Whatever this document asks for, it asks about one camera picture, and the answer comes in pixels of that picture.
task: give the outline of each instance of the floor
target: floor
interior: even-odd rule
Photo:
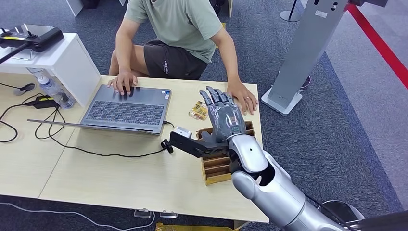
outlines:
[[[406,41],[408,33],[407,20],[403,20],[408,4],[404,0],[389,3],[385,9],[366,4],[361,10],[407,65],[407,44],[401,41]],[[242,81],[257,83],[260,95],[276,78],[298,26],[279,18],[279,13],[291,5],[292,0],[234,0],[232,18],[226,17],[225,9],[220,17],[234,39]],[[115,32],[126,9],[118,1],[101,0],[96,10],[85,10],[77,18],[64,0],[9,1],[2,4],[0,13],[15,9],[24,13],[9,14],[1,26],[52,22],[64,32],[78,33],[101,74],[107,74]],[[296,10],[301,13],[302,5],[298,4]],[[38,12],[47,12],[48,17]],[[402,177],[408,175],[408,128],[404,126],[408,124],[408,90],[353,20],[345,13],[327,52],[311,73],[312,84],[287,117],[260,105],[263,143],[302,191],[319,201],[346,201],[366,217],[375,217],[408,209],[408,183]],[[145,23],[134,42],[143,44],[153,38],[151,26]],[[201,80],[225,81],[218,51],[212,61]],[[0,202],[31,209],[79,211],[121,228],[149,222],[134,218],[127,209],[10,196],[0,196]],[[232,226],[229,220],[184,215],[158,220],[165,224]],[[95,227],[72,215],[30,214],[1,205],[0,230],[112,229]],[[154,227],[143,230],[152,231]],[[272,223],[252,223],[242,230],[280,229]]]

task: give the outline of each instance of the gray kiosk stand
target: gray kiosk stand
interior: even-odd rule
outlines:
[[[347,4],[365,2],[385,7],[388,0],[309,0],[278,77],[261,102],[287,116],[302,99],[300,87],[326,50]]]

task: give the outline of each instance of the dark shorts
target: dark shorts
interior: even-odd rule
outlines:
[[[207,63],[185,49],[168,46],[160,40],[146,43],[143,51],[149,76],[153,78],[198,80],[207,68]]]

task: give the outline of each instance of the person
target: person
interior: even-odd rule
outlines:
[[[130,94],[137,77],[198,80],[219,47],[227,71],[227,93],[251,114],[259,104],[238,75],[234,42],[209,0],[129,0],[116,34],[109,81],[116,93]],[[157,39],[144,46],[132,44],[139,26],[149,19]]]

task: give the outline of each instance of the human hand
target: human hand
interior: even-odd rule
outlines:
[[[130,85],[136,86],[138,84],[138,78],[130,71],[119,73],[116,78],[108,82],[108,87],[113,86],[116,93],[120,92],[120,95],[125,95],[123,86],[125,86],[126,92],[130,95]]]
[[[244,115],[246,115],[247,110],[249,110],[252,115],[254,114],[256,105],[259,104],[259,102],[240,80],[229,81],[227,93],[238,99],[241,104],[239,106],[240,110]]]

